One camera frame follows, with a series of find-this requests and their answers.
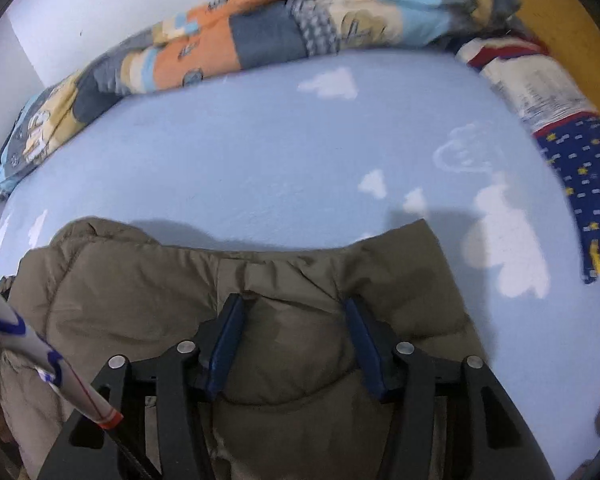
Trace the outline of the light blue cloud bedsheet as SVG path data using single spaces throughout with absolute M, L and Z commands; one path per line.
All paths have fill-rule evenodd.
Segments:
M 373 50 L 120 102 L 24 180 L 0 278 L 66 223 L 165 243 L 338 247 L 425 219 L 557 478 L 600 449 L 600 280 L 518 119 L 445 54 Z

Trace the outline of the patchwork cartoon blanket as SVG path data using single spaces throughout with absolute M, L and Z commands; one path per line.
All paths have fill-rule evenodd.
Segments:
M 520 0 L 211 0 L 126 38 L 23 105 L 0 153 L 0 200 L 127 96 L 347 49 L 421 48 L 506 32 Z

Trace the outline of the navy star pillow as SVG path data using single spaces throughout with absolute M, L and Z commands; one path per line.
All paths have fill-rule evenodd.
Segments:
M 582 280 L 600 277 L 600 113 L 539 41 L 501 36 L 454 40 L 532 135 L 564 188 L 576 222 Z

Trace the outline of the wooden headboard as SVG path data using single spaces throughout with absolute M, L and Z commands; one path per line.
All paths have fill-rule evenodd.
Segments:
M 600 29 L 579 0 L 521 0 L 521 21 L 600 112 Z

